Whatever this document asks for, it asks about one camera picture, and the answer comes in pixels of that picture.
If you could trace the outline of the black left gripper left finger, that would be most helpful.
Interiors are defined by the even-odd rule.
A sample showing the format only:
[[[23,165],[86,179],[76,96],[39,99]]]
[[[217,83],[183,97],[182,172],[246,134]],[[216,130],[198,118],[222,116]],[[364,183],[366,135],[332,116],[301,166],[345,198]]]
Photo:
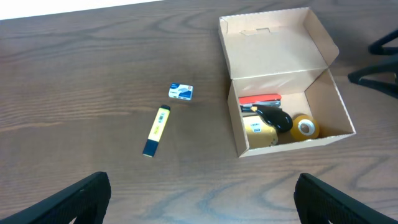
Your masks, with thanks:
[[[1,220],[18,223],[97,223],[106,215],[111,186],[107,173],[95,172],[75,184]]]

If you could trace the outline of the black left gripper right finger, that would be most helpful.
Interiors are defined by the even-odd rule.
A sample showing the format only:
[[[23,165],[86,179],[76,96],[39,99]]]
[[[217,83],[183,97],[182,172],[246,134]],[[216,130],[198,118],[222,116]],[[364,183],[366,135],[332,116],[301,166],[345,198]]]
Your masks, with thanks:
[[[397,224],[308,173],[298,178],[294,202],[302,224]]]

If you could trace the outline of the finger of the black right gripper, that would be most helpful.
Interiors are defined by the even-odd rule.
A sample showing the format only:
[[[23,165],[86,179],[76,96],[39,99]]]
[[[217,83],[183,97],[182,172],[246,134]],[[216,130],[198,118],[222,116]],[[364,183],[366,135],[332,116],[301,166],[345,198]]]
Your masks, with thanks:
[[[397,56],[348,74],[351,83],[397,98]]]
[[[393,41],[398,36],[398,30],[395,30],[379,40],[375,41],[368,47],[368,51],[373,55],[395,55],[397,54],[397,47],[384,47],[388,42]]]

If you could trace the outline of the yellow tape roll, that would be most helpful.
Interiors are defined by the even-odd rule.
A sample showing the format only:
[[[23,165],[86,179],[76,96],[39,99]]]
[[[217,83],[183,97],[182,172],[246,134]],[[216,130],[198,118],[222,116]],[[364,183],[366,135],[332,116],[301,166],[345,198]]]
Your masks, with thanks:
[[[318,122],[308,115],[299,115],[293,119],[293,127],[290,130],[296,141],[316,139],[320,134]]]

